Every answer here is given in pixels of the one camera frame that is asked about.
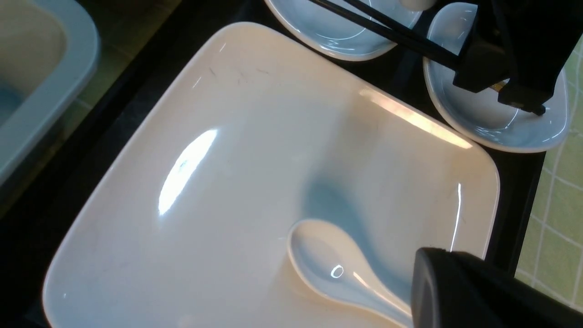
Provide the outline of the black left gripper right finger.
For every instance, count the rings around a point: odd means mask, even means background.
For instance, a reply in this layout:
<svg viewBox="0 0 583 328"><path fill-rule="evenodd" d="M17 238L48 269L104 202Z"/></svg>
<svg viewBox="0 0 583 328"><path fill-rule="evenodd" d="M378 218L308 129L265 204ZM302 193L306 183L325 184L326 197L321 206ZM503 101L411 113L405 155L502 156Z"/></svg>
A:
<svg viewBox="0 0 583 328"><path fill-rule="evenodd" d="M477 93L503 82L501 104L541 116L582 36L580 0L479 0L453 84Z"/></svg>

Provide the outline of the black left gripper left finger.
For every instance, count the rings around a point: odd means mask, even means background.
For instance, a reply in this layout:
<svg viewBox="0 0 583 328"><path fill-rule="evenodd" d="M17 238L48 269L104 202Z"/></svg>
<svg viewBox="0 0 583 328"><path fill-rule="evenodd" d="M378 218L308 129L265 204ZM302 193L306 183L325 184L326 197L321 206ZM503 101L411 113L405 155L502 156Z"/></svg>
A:
<svg viewBox="0 0 583 328"><path fill-rule="evenodd" d="M416 251L411 289L415 328L580 328L567 307L462 251Z"/></svg>

